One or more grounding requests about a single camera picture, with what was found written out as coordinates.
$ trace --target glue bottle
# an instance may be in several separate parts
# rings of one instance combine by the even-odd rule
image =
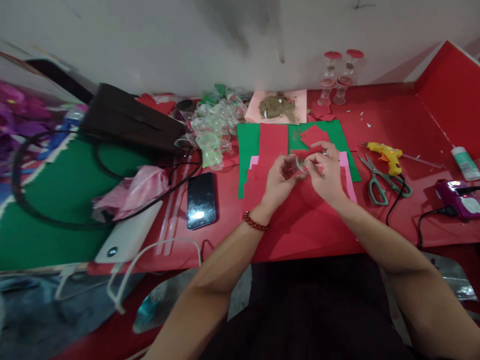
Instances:
[[[455,158],[456,163],[460,167],[463,177],[467,181],[480,180],[479,168],[475,165],[469,153],[463,146],[454,147],[451,154]]]

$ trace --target yellow glue gun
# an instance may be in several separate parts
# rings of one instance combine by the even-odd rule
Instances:
[[[391,146],[381,144],[379,142],[362,142],[369,150],[381,154],[380,160],[387,162],[390,166],[388,174],[391,176],[397,176],[402,173],[402,167],[400,166],[399,158],[402,156],[402,150],[394,149]]]

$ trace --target green craft paper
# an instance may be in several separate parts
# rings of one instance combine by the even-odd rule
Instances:
[[[302,141],[300,134],[311,126],[318,126],[328,133],[330,141],[335,144],[339,151],[346,151],[348,156],[348,164],[350,166],[350,174],[352,182],[362,180],[360,173],[355,165],[354,158],[350,152],[347,140],[345,139],[342,126],[338,120],[307,122],[300,125],[288,126],[288,151],[292,150],[308,150]],[[239,184],[238,198],[244,198],[244,184],[247,182],[247,174],[250,167],[250,158],[259,154],[260,142],[260,124],[245,123],[238,125],[238,146],[239,146]]]
[[[101,145],[99,155],[110,170],[121,176],[134,176],[137,166],[152,163],[151,153],[109,144]],[[25,196],[35,208],[54,219],[94,223],[91,200],[118,183],[118,179],[100,170],[92,145],[77,138],[25,186]],[[51,226],[11,203],[0,220],[0,270],[91,261],[110,231],[109,227],[71,230]]]
[[[250,167],[250,158],[259,154],[260,124],[241,123],[237,125],[238,131],[238,198],[244,198],[244,184]]]

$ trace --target white power bank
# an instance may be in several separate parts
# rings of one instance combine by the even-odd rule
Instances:
[[[99,264],[126,263],[135,258],[157,217],[163,201],[157,202],[141,214],[115,225],[96,255]]]

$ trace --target person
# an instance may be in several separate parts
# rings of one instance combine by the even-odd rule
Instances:
[[[348,199],[340,153],[331,143],[321,145],[325,154],[306,158],[309,179],[287,178],[293,157],[281,155],[249,216],[266,226],[296,182],[311,181],[366,254],[253,264],[249,305],[226,322],[232,290],[264,233],[243,221],[199,268],[145,359],[480,359],[480,328],[442,275],[409,241]],[[379,267],[412,347],[392,326]]]

